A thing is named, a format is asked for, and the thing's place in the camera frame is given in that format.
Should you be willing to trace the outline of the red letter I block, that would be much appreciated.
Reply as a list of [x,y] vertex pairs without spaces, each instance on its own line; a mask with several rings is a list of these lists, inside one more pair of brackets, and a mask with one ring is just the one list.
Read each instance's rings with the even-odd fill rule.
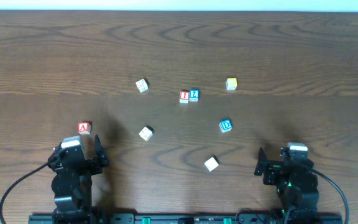
[[180,103],[189,103],[190,92],[189,91],[181,91],[180,92]]

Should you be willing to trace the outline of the blue number 2 block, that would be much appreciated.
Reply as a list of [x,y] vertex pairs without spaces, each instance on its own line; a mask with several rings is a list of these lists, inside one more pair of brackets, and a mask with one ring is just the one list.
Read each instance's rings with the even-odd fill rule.
[[199,100],[200,91],[199,90],[190,90],[189,91],[189,101],[197,102]]

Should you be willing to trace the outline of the red letter A block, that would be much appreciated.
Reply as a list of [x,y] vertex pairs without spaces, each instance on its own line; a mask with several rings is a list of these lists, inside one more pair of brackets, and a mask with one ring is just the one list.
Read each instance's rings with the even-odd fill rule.
[[79,134],[91,134],[91,125],[88,122],[78,123],[77,130]]

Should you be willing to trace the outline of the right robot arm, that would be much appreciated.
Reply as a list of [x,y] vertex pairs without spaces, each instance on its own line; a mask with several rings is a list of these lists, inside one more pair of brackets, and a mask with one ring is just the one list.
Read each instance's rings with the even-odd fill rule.
[[282,216],[277,223],[311,223],[316,218],[319,192],[318,178],[312,173],[314,163],[308,159],[304,144],[289,142],[281,148],[283,161],[267,158],[259,149],[254,175],[262,176],[265,185],[276,186],[282,205]]

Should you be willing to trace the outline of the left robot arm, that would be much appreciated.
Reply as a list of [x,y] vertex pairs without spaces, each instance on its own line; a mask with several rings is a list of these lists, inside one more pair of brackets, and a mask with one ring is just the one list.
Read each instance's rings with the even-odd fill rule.
[[86,159],[79,136],[65,138],[48,158],[47,166],[56,173],[51,188],[57,206],[52,213],[53,223],[102,223],[103,213],[92,206],[93,175],[109,165],[99,136],[94,137],[96,156]]

